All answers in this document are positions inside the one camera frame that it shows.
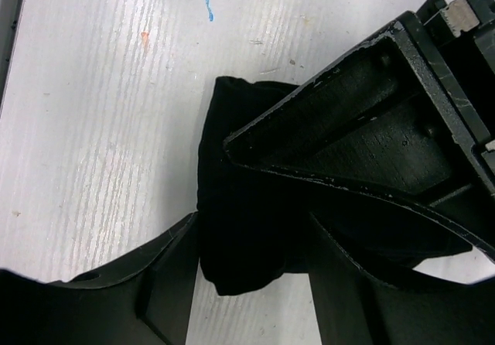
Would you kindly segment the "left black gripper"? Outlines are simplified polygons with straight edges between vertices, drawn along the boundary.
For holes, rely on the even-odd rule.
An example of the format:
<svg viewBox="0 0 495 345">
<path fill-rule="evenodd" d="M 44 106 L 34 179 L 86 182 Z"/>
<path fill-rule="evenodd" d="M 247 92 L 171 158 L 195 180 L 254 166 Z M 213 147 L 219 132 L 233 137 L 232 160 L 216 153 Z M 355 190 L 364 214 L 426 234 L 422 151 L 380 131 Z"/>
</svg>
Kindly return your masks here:
<svg viewBox="0 0 495 345">
<path fill-rule="evenodd" d="M 427 0 L 398 17 L 464 125 L 473 170 L 494 192 L 494 0 Z"/>
</svg>

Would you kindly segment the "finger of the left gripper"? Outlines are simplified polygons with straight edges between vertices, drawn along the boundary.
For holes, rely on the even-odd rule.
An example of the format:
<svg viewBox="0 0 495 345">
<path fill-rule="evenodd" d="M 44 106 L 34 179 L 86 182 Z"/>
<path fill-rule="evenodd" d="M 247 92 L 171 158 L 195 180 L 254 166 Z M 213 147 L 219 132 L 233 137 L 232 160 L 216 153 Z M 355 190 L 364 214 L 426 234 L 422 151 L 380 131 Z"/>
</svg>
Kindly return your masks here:
<svg viewBox="0 0 495 345">
<path fill-rule="evenodd" d="M 399 19 L 356 45 L 225 149 L 250 169 L 400 196 L 469 196 L 473 137 L 452 96 L 464 39 Z"/>
<path fill-rule="evenodd" d="M 298 183 L 314 217 L 338 241 L 380 258 L 423 261 L 477 249 L 494 259 L 494 202 L 471 184 L 427 197 L 343 176 L 269 166 Z"/>
</svg>

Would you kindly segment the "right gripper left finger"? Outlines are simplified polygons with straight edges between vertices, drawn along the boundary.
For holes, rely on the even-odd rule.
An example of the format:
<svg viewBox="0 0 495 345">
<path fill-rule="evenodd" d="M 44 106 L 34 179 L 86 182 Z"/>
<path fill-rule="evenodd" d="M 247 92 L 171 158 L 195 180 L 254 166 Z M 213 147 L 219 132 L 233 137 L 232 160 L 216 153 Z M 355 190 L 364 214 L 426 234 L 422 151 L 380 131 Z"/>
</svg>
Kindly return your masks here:
<svg viewBox="0 0 495 345">
<path fill-rule="evenodd" d="M 198 265 L 197 215 L 69 282 L 1 270 L 3 344 L 184 344 Z"/>
</svg>

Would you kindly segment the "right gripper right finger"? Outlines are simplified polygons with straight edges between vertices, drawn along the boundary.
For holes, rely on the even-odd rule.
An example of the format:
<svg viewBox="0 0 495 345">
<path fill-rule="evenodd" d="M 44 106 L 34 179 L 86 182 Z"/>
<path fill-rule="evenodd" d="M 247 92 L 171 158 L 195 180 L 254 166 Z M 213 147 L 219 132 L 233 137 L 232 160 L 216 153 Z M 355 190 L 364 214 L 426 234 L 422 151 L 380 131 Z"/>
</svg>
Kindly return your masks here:
<svg viewBox="0 0 495 345">
<path fill-rule="evenodd" d="M 494 280 L 422 274 L 309 217 L 307 264 L 324 344 L 492 344 Z"/>
</svg>

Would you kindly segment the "black underwear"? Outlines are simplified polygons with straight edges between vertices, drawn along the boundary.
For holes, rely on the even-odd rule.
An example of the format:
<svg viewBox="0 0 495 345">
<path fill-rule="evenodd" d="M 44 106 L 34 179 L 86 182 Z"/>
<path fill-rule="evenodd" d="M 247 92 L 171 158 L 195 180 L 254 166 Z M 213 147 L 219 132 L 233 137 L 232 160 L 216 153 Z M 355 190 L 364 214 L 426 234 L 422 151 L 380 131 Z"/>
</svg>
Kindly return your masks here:
<svg viewBox="0 0 495 345">
<path fill-rule="evenodd" d="M 408 268 L 471 250 L 413 213 L 234 165 L 224 139 L 293 90 L 274 81 L 215 81 L 198 152 L 197 210 L 200 266 L 219 295 L 257 291 L 285 273 L 307 272 L 302 225 L 310 214 L 365 251 Z"/>
</svg>

